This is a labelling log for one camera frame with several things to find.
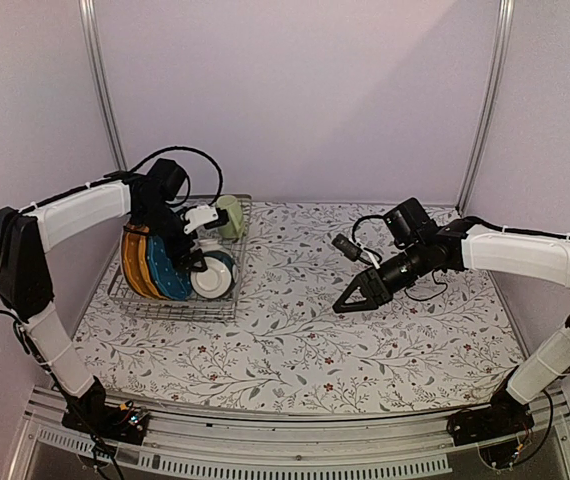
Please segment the white inside dark bowl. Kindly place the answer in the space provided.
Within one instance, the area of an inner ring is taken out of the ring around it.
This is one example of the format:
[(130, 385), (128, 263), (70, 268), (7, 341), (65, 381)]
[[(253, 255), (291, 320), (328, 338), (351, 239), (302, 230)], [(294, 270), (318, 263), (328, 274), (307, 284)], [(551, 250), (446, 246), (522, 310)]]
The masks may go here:
[(204, 254), (206, 270), (193, 271), (190, 281), (193, 290), (202, 298), (215, 300), (228, 295), (236, 285), (237, 266), (233, 257), (223, 251)]

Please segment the blue bottom plate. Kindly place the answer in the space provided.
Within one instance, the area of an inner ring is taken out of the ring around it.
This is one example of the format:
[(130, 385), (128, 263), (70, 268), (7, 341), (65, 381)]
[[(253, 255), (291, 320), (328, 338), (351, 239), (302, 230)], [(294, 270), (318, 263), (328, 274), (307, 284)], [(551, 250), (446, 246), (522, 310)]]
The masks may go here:
[(174, 269), (160, 237), (147, 238), (146, 259), (151, 278), (164, 297), (174, 301), (185, 301), (190, 297), (193, 292), (190, 277)]

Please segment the pale green mug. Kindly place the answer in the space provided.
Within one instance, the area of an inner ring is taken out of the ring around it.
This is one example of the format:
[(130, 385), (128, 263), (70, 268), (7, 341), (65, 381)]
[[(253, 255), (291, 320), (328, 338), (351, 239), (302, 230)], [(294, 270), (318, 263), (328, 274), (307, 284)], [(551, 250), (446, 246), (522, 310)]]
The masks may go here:
[(240, 200), (233, 195), (223, 195), (216, 201), (216, 206), (224, 210), (228, 222), (218, 228), (220, 236), (228, 240), (238, 240), (245, 234), (245, 219)]

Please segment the mustard yellow plate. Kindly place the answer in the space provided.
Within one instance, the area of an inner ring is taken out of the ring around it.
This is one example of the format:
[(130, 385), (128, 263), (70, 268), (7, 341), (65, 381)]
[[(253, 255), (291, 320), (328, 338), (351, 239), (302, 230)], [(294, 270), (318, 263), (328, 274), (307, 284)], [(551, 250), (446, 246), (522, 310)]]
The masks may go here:
[(164, 296), (162, 292), (158, 289), (156, 284), (154, 283), (149, 270), (147, 262), (147, 239), (148, 239), (147, 233), (137, 232), (135, 233), (135, 236), (138, 238), (138, 246), (137, 246), (138, 268), (148, 296), (150, 298), (157, 300), (168, 300), (168, 297)]
[(138, 268), (136, 230), (130, 224), (123, 227), (120, 241), (121, 270), (128, 286), (139, 296), (152, 299), (148, 296)]

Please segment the teal ceramic bowl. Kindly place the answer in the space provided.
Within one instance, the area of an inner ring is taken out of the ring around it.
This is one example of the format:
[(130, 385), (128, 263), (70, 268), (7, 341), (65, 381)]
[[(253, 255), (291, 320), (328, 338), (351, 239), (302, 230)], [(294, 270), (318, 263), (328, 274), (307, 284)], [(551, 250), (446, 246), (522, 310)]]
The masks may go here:
[(202, 238), (197, 242), (198, 248), (203, 253), (208, 252), (224, 252), (227, 253), (228, 250), (221, 244), (218, 239), (215, 238)]

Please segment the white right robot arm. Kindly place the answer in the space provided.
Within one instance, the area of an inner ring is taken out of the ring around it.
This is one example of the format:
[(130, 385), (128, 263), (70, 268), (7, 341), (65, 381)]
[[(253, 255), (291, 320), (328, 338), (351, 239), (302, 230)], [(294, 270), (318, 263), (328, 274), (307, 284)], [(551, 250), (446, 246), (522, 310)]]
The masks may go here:
[(494, 225), (479, 217), (438, 225), (415, 198), (380, 215), (395, 256), (358, 273), (333, 305), (337, 313), (376, 310), (438, 271), (493, 274), (532, 351), (492, 396), (482, 427), (502, 436), (520, 406), (570, 373), (570, 233)]

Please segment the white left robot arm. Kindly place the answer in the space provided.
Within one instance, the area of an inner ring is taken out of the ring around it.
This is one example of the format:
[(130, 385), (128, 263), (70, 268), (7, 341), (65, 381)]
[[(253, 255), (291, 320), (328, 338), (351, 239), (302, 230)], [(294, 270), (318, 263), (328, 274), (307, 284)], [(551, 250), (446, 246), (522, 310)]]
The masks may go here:
[(12, 318), (24, 350), (63, 394), (79, 400), (74, 415), (93, 434), (106, 433), (114, 415), (94, 397), (103, 388), (74, 350), (60, 319), (49, 254), (85, 231), (126, 218), (130, 233), (161, 240), (175, 270), (200, 270), (204, 260), (195, 248), (197, 231), (220, 214), (214, 205), (180, 206), (177, 195), (190, 188), (182, 166), (158, 158), (145, 173), (115, 171), (20, 209), (0, 209), (0, 315)]

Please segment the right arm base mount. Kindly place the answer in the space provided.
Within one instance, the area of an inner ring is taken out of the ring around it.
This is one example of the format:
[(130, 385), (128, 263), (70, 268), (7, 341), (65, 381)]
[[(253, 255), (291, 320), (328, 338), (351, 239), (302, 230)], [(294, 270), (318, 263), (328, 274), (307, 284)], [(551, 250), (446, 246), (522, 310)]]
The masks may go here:
[(482, 447), (481, 460), (493, 469), (513, 467), (524, 449), (524, 442), (515, 435), (529, 436), (534, 426), (528, 404), (521, 404), (508, 392), (505, 385), (491, 396), (489, 405), (478, 409), (462, 409), (448, 417), (446, 431), (455, 446), (468, 445), (504, 436), (511, 439), (501, 444)]

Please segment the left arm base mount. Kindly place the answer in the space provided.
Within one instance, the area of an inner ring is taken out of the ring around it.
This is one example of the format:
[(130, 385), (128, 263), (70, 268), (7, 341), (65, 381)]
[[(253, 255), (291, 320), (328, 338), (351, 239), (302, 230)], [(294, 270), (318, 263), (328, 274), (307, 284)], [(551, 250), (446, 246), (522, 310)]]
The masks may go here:
[(93, 383), (80, 396), (61, 389), (67, 410), (62, 425), (66, 428), (132, 445), (142, 445), (149, 424), (149, 411), (136, 406), (132, 400), (119, 405), (106, 402), (106, 391), (101, 382)]

